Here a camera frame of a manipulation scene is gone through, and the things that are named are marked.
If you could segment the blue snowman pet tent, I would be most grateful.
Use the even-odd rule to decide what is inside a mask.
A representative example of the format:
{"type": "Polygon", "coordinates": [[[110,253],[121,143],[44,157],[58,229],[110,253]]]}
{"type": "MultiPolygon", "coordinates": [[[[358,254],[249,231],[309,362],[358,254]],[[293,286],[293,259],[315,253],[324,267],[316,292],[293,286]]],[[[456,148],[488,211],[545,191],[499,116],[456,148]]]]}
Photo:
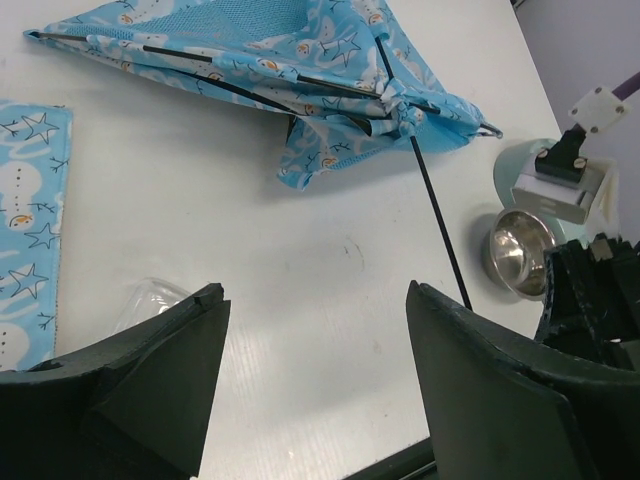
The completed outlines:
{"type": "Polygon", "coordinates": [[[385,150],[443,153],[490,124],[473,103],[448,92],[384,1],[114,1],[35,30],[116,40],[93,44],[33,39],[184,91],[289,118],[279,179],[304,189],[323,173],[385,150]],[[395,75],[389,79],[375,39],[395,75]],[[381,100],[226,67],[143,52],[140,44],[214,56],[219,49],[288,64],[382,94],[381,100]],[[410,103],[425,102],[441,114],[410,103]]]}

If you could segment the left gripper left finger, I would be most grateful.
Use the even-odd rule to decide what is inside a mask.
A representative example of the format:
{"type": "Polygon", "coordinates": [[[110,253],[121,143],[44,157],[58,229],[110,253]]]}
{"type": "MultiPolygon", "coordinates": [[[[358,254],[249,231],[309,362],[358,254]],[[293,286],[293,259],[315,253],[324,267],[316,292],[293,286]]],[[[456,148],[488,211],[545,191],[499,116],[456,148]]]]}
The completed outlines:
{"type": "Polygon", "coordinates": [[[198,476],[230,310],[208,284],[95,344],[3,372],[2,477],[198,476]]]}

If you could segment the thin black tent pole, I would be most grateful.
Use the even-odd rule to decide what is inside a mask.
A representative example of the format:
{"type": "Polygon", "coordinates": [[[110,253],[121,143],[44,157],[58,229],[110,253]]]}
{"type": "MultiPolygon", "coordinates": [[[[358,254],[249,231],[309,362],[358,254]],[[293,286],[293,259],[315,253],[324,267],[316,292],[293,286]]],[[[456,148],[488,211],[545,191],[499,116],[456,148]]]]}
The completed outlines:
{"type": "MultiPolygon", "coordinates": [[[[27,35],[34,37],[36,39],[47,39],[47,40],[55,40],[60,42],[63,42],[63,41],[81,42],[81,43],[87,43],[87,44],[93,44],[92,42],[95,43],[95,42],[98,42],[99,40],[100,41],[116,40],[116,39],[110,39],[108,37],[100,36],[100,35],[74,36],[74,35],[66,35],[66,34],[58,34],[58,33],[47,33],[42,31],[35,31],[35,30],[27,32],[27,35]]],[[[357,86],[350,86],[344,82],[336,83],[333,81],[323,79],[318,75],[315,75],[315,76],[303,75],[302,73],[299,73],[296,68],[286,63],[279,64],[276,62],[275,70],[271,69],[271,67],[261,66],[261,62],[263,60],[265,61],[267,60],[262,57],[255,57],[248,54],[246,55],[240,54],[237,52],[229,53],[219,49],[210,50],[211,52],[216,54],[214,56],[211,56],[211,55],[204,55],[204,54],[197,54],[197,53],[190,53],[185,51],[161,48],[161,47],[147,45],[147,44],[140,44],[140,45],[141,45],[140,49],[146,53],[158,54],[158,55],[163,55],[171,58],[186,59],[190,61],[197,61],[197,62],[202,62],[205,64],[209,64],[211,66],[221,67],[221,68],[231,65],[231,63],[233,62],[237,63],[237,60],[239,60],[241,62],[240,64],[238,64],[240,67],[250,71],[255,71],[255,73],[258,73],[270,78],[276,78],[278,75],[284,74],[284,77],[283,77],[284,80],[292,83],[300,82],[300,83],[305,83],[309,85],[319,86],[322,88],[336,91],[340,95],[350,94],[350,95],[360,96],[363,98],[374,99],[374,100],[382,99],[382,94],[377,93],[374,90],[366,90],[364,89],[364,87],[360,88],[357,86]]],[[[435,106],[426,103],[426,101],[423,103],[411,103],[411,105],[424,111],[425,113],[430,113],[433,115],[441,114],[441,110],[439,108],[436,108],[435,106]]],[[[502,131],[500,131],[499,129],[497,129],[496,127],[488,123],[481,122],[479,128],[480,128],[480,131],[478,135],[480,136],[496,137],[498,139],[501,139],[503,137],[502,131]]]]}

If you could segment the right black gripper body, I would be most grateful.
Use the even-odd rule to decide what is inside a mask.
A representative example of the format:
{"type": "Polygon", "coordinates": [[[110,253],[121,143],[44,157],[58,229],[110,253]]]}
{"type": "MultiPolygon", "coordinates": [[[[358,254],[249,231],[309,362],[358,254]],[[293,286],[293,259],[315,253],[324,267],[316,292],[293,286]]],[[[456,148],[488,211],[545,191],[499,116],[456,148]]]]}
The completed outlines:
{"type": "Polygon", "coordinates": [[[598,234],[544,252],[546,290],[534,339],[623,370],[639,368],[639,246],[598,234]]]}

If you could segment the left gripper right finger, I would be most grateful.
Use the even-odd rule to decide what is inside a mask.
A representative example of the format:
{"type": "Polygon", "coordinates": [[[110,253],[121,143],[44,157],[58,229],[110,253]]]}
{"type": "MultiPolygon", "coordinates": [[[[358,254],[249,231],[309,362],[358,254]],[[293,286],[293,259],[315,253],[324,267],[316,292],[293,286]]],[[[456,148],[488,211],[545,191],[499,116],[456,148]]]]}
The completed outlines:
{"type": "Polygon", "coordinates": [[[574,357],[411,283],[406,315],[443,479],[635,479],[639,376],[574,357]]]}

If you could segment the clear plastic water bottle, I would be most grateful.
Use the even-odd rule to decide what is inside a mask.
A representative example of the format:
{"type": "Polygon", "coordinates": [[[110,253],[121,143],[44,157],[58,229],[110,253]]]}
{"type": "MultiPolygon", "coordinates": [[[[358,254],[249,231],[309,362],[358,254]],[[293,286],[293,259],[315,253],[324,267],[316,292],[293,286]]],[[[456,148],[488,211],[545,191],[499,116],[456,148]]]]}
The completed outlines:
{"type": "Polygon", "coordinates": [[[146,278],[138,282],[120,316],[109,328],[114,335],[149,320],[185,300],[190,293],[170,282],[146,278]]]}

